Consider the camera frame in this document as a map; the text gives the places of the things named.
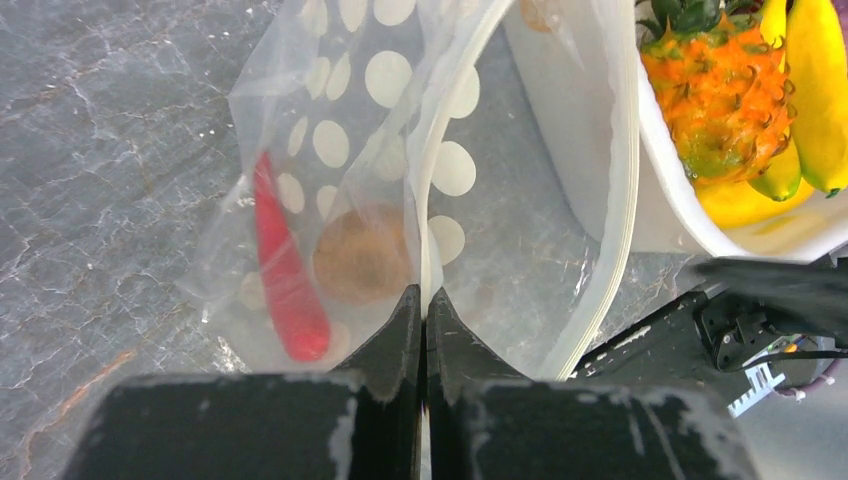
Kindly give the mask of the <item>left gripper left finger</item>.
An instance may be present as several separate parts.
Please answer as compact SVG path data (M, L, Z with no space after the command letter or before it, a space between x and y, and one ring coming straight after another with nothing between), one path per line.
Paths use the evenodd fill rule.
M129 378L93 413L67 479L415 479L421 297L328 372Z

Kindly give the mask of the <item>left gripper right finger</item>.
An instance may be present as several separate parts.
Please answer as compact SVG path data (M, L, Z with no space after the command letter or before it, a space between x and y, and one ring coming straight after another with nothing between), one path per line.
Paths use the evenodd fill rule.
M426 318L435 479L755 479L719 398L693 382L534 381L459 318Z

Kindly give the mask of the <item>red chili pepper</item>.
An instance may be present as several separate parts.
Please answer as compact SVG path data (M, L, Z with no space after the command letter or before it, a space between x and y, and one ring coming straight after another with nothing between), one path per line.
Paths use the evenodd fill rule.
M258 158L253 189L257 258L272 326L292 360L319 361L329 349L330 323L289 230L268 152Z

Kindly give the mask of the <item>brown kiwi fruit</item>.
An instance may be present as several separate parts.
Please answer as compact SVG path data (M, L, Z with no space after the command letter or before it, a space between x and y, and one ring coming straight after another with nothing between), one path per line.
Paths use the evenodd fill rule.
M392 297L411 283L404 213L385 204L348 211L322 231L312 265L330 298L360 306Z

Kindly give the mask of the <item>clear polka dot zip bag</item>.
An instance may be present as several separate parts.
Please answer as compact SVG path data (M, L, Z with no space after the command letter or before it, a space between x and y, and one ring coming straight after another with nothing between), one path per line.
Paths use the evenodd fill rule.
M180 285L215 337L254 371L327 370L417 285L515 369L562 379L625 270L631 195L603 236L574 214L503 25L517 1L294 1L250 55L228 103L242 173ZM325 356L296 362L259 272L253 172L268 152L289 230L330 323ZM322 292L325 226L385 204L404 213L411 283L354 306Z

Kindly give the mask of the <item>yellow banana bunch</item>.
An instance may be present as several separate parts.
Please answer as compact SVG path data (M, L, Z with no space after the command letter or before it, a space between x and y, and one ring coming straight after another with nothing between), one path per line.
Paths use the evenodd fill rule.
M784 49L795 86L791 134L807 184L832 198L847 189L847 53L831 1L762 1L763 37Z

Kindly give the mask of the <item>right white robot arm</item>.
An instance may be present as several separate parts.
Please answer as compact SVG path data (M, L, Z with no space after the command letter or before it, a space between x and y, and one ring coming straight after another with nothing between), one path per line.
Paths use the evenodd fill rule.
M763 300L717 284L691 290L593 348L576 379L691 380L715 391L734 417L770 395L805 399L832 385L847 349Z

